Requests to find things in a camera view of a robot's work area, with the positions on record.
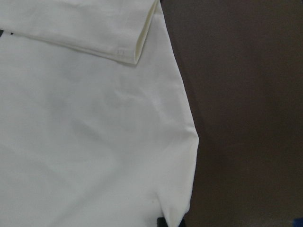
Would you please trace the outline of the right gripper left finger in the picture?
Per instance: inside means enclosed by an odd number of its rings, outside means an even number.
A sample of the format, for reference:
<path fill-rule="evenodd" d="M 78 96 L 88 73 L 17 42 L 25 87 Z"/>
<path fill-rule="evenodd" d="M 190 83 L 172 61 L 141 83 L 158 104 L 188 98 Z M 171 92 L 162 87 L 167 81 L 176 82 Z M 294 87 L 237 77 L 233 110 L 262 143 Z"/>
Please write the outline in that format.
<path fill-rule="evenodd" d="M 157 227 L 166 227 L 166 220 L 164 217 L 157 218 Z"/>

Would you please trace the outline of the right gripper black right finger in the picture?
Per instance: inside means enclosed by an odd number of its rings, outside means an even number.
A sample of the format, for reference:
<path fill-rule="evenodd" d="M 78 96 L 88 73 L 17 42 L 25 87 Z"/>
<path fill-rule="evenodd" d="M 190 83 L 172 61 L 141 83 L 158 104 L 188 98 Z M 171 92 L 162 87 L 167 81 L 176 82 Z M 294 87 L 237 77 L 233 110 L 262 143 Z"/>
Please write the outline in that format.
<path fill-rule="evenodd" d="M 182 221 L 180 222 L 180 227 L 187 227 L 184 219 L 182 219 Z"/>

